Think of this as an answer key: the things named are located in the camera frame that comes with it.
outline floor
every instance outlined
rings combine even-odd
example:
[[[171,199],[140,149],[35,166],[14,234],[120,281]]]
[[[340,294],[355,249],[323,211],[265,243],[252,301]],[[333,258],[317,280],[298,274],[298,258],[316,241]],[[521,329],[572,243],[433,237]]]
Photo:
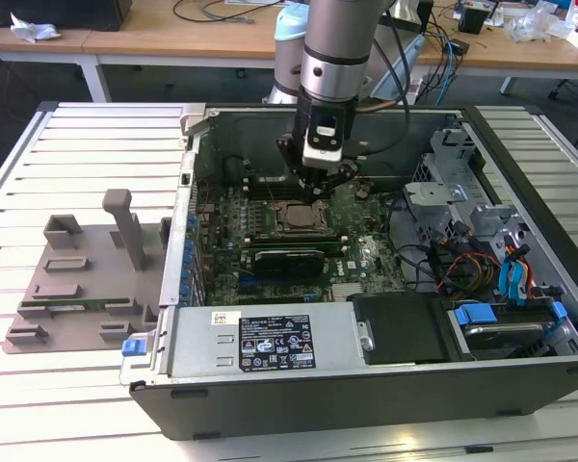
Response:
[[[106,66],[114,101],[255,102],[272,88],[271,70]],[[519,80],[512,94],[499,94],[501,79],[460,76],[445,104],[537,106],[572,142],[578,137],[578,82],[547,98],[558,81]],[[90,101],[86,84],[71,64],[0,63],[0,165],[42,100]]]

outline blue cable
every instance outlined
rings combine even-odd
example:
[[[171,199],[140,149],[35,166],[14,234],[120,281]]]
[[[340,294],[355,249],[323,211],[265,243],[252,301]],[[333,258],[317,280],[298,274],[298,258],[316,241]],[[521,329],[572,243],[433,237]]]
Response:
[[[436,102],[434,103],[435,106],[440,104],[440,102],[443,100],[443,97],[445,96],[445,93],[447,93],[447,90],[451,84],[450,77],[453,73],[452,69],[454,68],[454,51],[452,50],[452,43],[450,42],[449,38],[446,38],[446,41],[450,62],[447,68],[447,74],[445,75],[445,81],[443,82],[443,87],[441,88],[441,92],[439,93],[439,96],[436,98]]]

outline aluminum profile table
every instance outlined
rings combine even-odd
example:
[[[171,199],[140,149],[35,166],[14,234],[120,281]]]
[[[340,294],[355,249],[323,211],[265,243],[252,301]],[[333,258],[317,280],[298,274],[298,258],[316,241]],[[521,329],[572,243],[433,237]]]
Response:
[[[544,115],[522,107],[478,109],[578,246],[578,151]],[[491,166],[485,174],[502,202],[510,203]]]
[[[108,188],[129,188],[142,222],[171,215],[180,111],[61,104],[35,114],[0,170],[0,344],[49,215],[110,222],[100,207]],[[7,355],[0,346],[0,461],[578,460],[578,392],[526,417],[173,442],[119,384],[120,363],[119,351]]]

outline side panel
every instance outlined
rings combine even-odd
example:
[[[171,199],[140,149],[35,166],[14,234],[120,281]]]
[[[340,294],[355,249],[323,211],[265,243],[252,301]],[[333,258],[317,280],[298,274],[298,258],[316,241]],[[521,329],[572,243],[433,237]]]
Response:
[[[515,368],[274,380],[131,385],[172,440],[413,424],[530,414],[578,390],[578,362]]]

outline power supply label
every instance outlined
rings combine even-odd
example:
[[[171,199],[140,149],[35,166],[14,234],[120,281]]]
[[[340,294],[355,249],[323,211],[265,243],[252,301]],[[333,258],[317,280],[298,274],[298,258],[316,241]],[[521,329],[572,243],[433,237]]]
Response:
[[[315,349],[308,315],[240,318],[244,372],[313,369]]]

